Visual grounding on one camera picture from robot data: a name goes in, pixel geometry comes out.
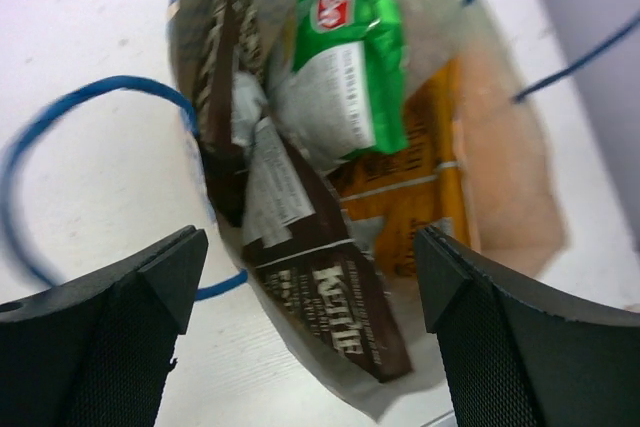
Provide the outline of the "orange snack bag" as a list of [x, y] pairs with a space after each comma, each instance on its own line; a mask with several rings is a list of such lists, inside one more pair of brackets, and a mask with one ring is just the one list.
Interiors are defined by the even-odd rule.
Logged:
[[429, 225], [468, 247], [480, 244], [463, 168], [459, 59], [449, 61], [405, 103], [408, 146], [392, 155], [368, 153], [329, 180], [354, 221], [380, 220], [373, 254], [393, 278], [413, 278], [413, 241]]

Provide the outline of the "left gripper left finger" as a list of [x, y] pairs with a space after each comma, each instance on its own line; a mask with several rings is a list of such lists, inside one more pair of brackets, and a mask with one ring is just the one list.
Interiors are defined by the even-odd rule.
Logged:
[[1, 306], [4, 426], [152, 426], [208, 249], [183, 228]]

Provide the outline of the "green chips bag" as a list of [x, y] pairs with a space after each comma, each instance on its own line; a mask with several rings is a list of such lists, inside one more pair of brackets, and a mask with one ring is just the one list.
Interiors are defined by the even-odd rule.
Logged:
[[297, 0], [271, 53], [276, 121], [317, 169], [407, 145], [397, 0]]

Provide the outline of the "brown kettle chips bag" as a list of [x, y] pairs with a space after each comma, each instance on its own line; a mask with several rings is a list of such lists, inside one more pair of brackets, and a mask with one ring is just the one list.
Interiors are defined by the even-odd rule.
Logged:
[[237, 73], [263, 76], [253, 0], [212, 0], [193, 105], [209, 201], [233, 227], [242, 223], [247, 181], [243, 148], [232, 142], [232, 84]]
[[242, 229], [241, 255], [288, 321], [332, 360], [385, 383], [412, 364], [373, 261], [327, 183], [276, 129], [256, 78], [232, 76], [235, 153], [220, 206]]

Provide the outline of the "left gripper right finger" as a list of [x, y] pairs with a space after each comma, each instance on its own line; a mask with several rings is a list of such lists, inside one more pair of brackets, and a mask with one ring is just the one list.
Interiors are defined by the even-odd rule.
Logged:
[[414, 241], [460, 426], [635, 426], [639, 317], [520, 274], [429, 227]]

